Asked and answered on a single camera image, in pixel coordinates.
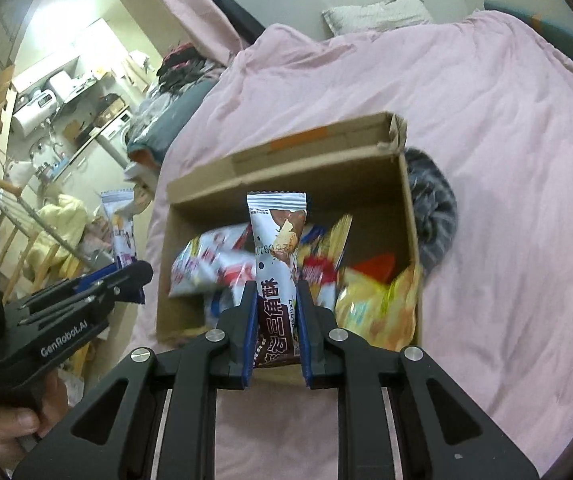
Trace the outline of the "left hand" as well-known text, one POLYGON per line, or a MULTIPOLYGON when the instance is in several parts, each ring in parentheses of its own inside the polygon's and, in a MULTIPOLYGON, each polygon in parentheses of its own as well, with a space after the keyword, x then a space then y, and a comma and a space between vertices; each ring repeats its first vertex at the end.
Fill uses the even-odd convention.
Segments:
POLYGON ((36 413, 29 408, 0 406, 0 467, 12 470, 25 456, 18 443, 20 437, 44 437, 70 410, 66 385, 56 370, 44 378, 42 409, 36 413))

